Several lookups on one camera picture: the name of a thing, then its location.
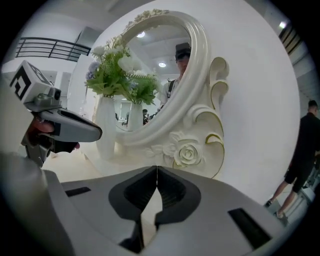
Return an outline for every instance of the flower arrangement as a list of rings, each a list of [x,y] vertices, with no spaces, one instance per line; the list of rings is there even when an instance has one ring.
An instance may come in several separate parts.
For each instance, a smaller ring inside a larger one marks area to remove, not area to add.
[[[134,104],[154,104],[159,88],[157,76],[141,71],[140,62],[132,58],[121,36],[96,47],[92,54],[97,61],[89,66],[85,76],[88,88],[108,98],[123,95]]]

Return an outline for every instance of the black railing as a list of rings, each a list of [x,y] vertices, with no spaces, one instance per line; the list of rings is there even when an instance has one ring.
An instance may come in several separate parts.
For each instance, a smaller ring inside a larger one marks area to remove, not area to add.
[[[67,41],[43,37],[21,37],[15,57],[45,57],[77,62],[80,55],[88,56],[91,48]]]
[[[283,43],[283,46],[290,55],[293,53],[297,47],[302,43],[302,39],[294,29],[291,23],[286,25],[286,27],[281,31],[279,38],[281,42]]]

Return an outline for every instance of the black shirt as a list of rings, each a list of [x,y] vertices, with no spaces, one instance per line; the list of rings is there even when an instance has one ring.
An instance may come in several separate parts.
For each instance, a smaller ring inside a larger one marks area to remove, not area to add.
[[[144,114],[143,115],[143,125],[145,125],[148,122],[149,122],[148,117]]]
[[[312,113],[307,113],[300,120],[299,135],[292,161],[309,162],[315,160],[316,151],[320,150],[320,120]]]

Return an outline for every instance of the person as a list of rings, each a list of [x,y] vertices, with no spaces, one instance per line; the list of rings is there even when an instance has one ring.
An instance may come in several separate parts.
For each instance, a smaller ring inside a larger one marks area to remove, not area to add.
[[[147,124],[149,122],[149,115],[147,115],[148,110],[147,109],[143,109],[142,113],[143,113],[143,125],[145,125],[145,124]]]
[[[181,78],[183,77],[191,54],[191,47],[190,45],[185,42],[181,44],[177,44],[175,46],[175,62],[180,72],[180,76],[178,79],[173,80],[171,82],[167,82],[162,89],[162,92],[158,94],[158,99],[160,100],[160,108],[162,109],[163,106],[168,102],[171,98],[173,92],[177,89]]]
[[[127,126],[128,125],[128,122],[129,122],[129,111],[126,113],[126,123],[125,125]]]
[[[281,208],[274,213],[277,218],[284,216],[284,210],[293,202],[295,196],[308,179],[315,163],[316,152],[320,150],[320,120],[316,118],[318,105],[315,100],[308,103],[308,113],[301,118],[298,139],[289,170],[284,181],[278,186],[273,197],[266,202],[269,207],[288,184],[293,184],[292,190]]]

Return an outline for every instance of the sneaker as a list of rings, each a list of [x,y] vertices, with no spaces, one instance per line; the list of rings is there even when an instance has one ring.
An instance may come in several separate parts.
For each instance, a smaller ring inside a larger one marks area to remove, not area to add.
[[[270,205],[272,205],[272,202],[269,200],[264,204],[264,207],[268,208]]]
[[[284,217],[284,214],[278,214],[278,212],[276,211],[274,214],[274,216],[276,216],[279,220],[281,220]]]

